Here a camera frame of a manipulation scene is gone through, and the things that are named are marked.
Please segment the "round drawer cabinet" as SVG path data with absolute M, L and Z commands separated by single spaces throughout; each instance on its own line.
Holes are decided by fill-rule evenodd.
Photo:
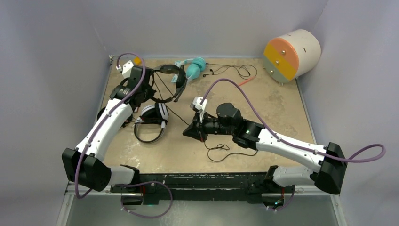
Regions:
M 309 31 L 298 29 L 271 39 L 263 52 L 263 67 L 278 83 L 288 83 L 316 66 L 321 45 Z

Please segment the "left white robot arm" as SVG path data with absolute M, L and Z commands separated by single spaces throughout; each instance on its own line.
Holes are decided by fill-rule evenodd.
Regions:
M 62 153 L 70 181 L 95 191 L 119 184 L 130 193 L 140 188 L 140 179 L 134 176 L 136 168 L 108 167 L 103 160 L 119 129 L 132 119 L 133 111 L 154 96 L 150 84 L 153 74 L 153 69 L 136 65 L 123 70 L 124 79 L 112 90 L 94 127 L 74 149 L 66 148 Z

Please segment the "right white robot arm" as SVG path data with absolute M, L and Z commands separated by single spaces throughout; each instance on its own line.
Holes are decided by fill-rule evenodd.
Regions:
M 205 142 L 209 134 L 231 135 L 233 142 L 242 148 L 270 152 L 300 163 L 296 167 L 270 167 L 264 179 L 267 190 L 275 192 L 286 186 L 315 185 L 323 192 L 340 194 L 347 164 L 338 161 L 344 158 L 338 144 L 310 144 L 269 131 L 262 124 L 244 119 L 231 103 L 220 104 L 216 116 L 208 114 L 200 104 L 192 103 L 190 107 L 195 115 L 183 131 L 184 136 Z

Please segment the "yellow block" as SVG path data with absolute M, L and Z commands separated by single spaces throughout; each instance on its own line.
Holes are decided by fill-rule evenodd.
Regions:
M 133 63 L 134 65 L 142 65 L 142 64 L 143 64 L 143 61 L 141 60 L 141 58 L 135 57 L 135 58 L 132 60 L 132 63 Z

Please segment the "white and black headphones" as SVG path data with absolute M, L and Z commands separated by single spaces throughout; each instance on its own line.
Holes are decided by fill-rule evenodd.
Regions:
M 141 115 L 134 122 L 134 136 L 136 139 L 144 144 L 150 144 L 158 141 L 165 130 L 168 123 L 169 111 L 165 103 L 154 103 L 153 105 L 148 105 L 144 107 L 141 111 Z M 157 124 L 160 125 L 159 134 L 152 140 L 145 141 L 138 136 L 138 125 L 141 124 Z

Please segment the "black headphones with pink mic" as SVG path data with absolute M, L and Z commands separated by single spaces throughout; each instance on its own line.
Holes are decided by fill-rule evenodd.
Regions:
M 161 82 L 164 84 L 164 86 L 167 88 L 167 90 L 171 93 L 171 91 L 169 90 L 169 88 L 168 88 L 168 86 L 164 83 L 164 81 L 160 78 L 160 76 L 156 73 L 156 75 L 158 76 L 158 78 L 161 80 Z M 178 75 L 174 75 L 174 77 L 172 78 L 172 83 L 177 83 L 177 79 L 178 79 Z M 179 116 L 178 114 L 176 114 L 171 108 L 169 108 L 168 106 L 166 106 L 166 108 L 169 110 L 169 111 L 171 111 L 175 116 L 177 116 L 183 123 L 185 123 L 187 126 L 189 126 L 189 123 L 187 123 L 181 116 Z M 207 145 L 206 145 L 206 143 L 204 143 L 204 146 L 205 146 L 205 148 L 206 149 L 208 149 L 208 151 L 207 151 L 207 157 L 208 157 L 208 159 L 209 160 L 211 160 L 212 162 L 222 162 L 222 161 L 224 161 L 227 157 L 229 157 L 230 155 L 243 155 L 243 156 L 256 156 L 256 154 L 258 153 L 258 151 L 255 151 L 255 153 L 254 154 L 247 154 L 247 153 L 229 153 L 229 154 L 227 154 L 225 157 L 223 157 L 222 159 L 220 159 L 220 160 L 214 160 L 214 159 L 212 159 L 210 156 L 209 156 L 209 152 L 211 151 L 211 150 L 226 150 L 226 151 L 229 151 L 230 150 L 230 148 L 229 148 L 229 146 L 228 145 L 226 145 L 226 144 L 218 144 L 216 147 L 212 147 L 212 148 L 209 148 L 209 147 L 207 147 Z

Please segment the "black headphones with cable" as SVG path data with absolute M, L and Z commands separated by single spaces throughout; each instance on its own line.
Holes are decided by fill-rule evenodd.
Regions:
M 105 110 L 106 110 L 106 107 L 103 107 L 103 108 L 98 112 L 97 117 L 96 117 L 96 121 L 99 121 L 99 120 L 100 120 L 100 118 L 102 117 L 102 115 L 103 115 L 103 113 L 104 113 Z

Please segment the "pink orange stick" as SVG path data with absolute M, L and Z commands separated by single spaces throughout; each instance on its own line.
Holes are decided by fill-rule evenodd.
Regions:
M 244 84 L 246 84 L 246 83 L 248 83 L 248 82 L 250 82 L 250 81 L 252 81 L 252 80 L 254 80 L 254 79 L 255 79 L 255 77 L 251 77 L 251 78 L 249 78 L 249 79 L 246 79 L 246 80 L 244 80 L 244 81 L 238 83 L 237 86 L 240 87 L 240 86 L 242 86 L 242 85 L 244 85 Z

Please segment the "teal cat ear headphones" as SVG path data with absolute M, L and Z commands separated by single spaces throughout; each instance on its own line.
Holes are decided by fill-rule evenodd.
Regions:
M 178 67 L 182 65 L 188 65 L 186 69 L 187 82 L 197 79 L 207 66 L 205 59 L 201 57 L 177 60 L 175 61 L 175 65 Z

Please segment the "black wired earbuds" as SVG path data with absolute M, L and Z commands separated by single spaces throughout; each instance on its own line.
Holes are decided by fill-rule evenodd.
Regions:
M 202 75 L 202 77 L 206 77 L 208 75 L 219 75 L 221 73 L 226 72 L 228 69 L 233 68 L 239 75 L 239 77 L 243 80 L 249 80 L 252 77 L 256 77 L 258 75 L 258 70 L 254 65 L 225 65 L 225 64 L 213 64 L 206 63 L 206 65 L 210 66 L 219 66 L 217 69 L 210 68 L 208 73 Z

